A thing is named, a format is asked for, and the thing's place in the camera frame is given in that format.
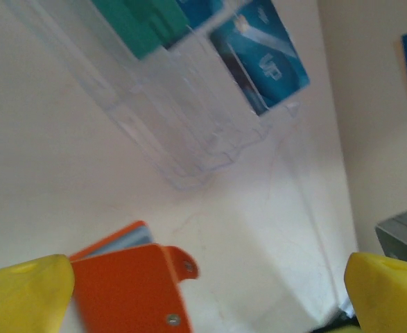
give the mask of white surface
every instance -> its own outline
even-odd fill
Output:
[[[136,219],[191,253],[196,332],[304,332],[345,299],[356,250],[316,2],[277,7],[310,74],[299,116],[177,192],[0,2],[0,267],[71,254]],[[62,332],[81,332],[70,309]]]
[[[382,253],[376,223],[407,210],[407,1],[319,4],[359,249]]]

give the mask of acrylic brochure holder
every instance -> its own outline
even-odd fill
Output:
[[[209,27],[240,3],[226,3],[221,14],[169,50],[159,47],[139,60],[90,0],[5,2],[178,189],[203,184],[270,130],[207,38]],[[277,108],[295,114],[298,106]]]

